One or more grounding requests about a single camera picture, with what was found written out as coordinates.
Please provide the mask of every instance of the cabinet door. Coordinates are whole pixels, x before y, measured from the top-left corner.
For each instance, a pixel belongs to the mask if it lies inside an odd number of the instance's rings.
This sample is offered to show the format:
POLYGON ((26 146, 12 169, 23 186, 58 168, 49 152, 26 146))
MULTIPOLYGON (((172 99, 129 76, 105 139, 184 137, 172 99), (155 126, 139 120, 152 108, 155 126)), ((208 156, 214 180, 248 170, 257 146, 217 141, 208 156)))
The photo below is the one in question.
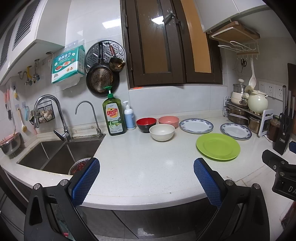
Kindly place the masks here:
POLYGON ((244 12, 255 7, 266 6, 262 0, 234 0, 239 12, 244 12))
POLYGON ((195 0, 204 25, 204 32, 216 27, 239 12, 232 0, 195 0))

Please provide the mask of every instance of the dish rack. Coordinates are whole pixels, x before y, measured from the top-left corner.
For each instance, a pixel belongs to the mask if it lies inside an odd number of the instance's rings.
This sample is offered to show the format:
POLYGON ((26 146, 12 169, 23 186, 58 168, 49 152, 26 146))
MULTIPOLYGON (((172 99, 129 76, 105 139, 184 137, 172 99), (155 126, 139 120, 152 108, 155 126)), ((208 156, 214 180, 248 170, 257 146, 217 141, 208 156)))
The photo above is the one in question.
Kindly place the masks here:
POLYGON ((228 106, 232 106, 232 107, 236 107, 239 108, 241 110, 244 110, 245 112, 247 112, 248 114, 254 116, 257 119, 261 119, 261 124, 260 124, 260 129, 258 132, 258 136, 264 136, 267 134, 268 129, 269 129, 269 123, 270 120, 272 119, 272 115, 274 113, 273 109, 268 109, 268 110, 264 110, 262 114, 257 114, 253 111, 251 111, 250 109, 243 107, 243 106, 239 106, 236 105, 234 103, 231 102, 231 96, 227 96, 224 98, 224 104, 223 104, 223 116, 228 117, 228 112, 227 112, 227 107, 228 106))

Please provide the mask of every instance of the plate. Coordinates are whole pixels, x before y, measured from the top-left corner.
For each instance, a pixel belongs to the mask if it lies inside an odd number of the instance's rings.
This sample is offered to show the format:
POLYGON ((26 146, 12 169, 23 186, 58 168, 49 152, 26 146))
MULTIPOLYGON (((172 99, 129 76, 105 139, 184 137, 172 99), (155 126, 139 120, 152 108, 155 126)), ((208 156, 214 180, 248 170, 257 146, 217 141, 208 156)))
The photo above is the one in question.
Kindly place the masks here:
POLYGON ((200 136, 196 146, 202 154, 221 161, 232 160, 240 153, 240 146, 235 139, 219 133, 200 136))
POLYGON ((235 123, 225 123, 220 126, 220 130, 225 135, 237 140, 248 140, 252 136, 249 128, 235 123))
POLYGON ((205 134, 214 128, 211 122, 196 118, 183 120, 179 126, 183 131, 195 134, 205 134))

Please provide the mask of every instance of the white bowl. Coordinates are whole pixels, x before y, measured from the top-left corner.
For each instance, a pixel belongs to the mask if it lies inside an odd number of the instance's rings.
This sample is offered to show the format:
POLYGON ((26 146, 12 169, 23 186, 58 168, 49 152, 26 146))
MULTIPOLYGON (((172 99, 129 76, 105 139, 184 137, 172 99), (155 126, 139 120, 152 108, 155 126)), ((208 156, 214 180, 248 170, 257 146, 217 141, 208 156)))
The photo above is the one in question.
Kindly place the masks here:
POLYGON ((153 139, 167 141, 173 137, 175 128, 169 124, 158 124, 150 127, 149 132, 153 139))

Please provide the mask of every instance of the dish soap bottle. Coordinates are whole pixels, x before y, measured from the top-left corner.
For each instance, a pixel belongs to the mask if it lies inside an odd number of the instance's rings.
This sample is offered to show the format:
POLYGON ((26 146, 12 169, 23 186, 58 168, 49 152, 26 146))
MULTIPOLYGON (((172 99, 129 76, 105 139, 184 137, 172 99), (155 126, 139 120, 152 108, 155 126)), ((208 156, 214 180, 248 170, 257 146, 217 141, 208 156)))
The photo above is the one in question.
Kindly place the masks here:
POLYGON ((122 113, 121 100, 114 98, 111 93, 112 86, 107 86, 109 90, 108 99, 103 102, 103 110, 108 131, 111 136, 126 133, 126 124, 122 113))

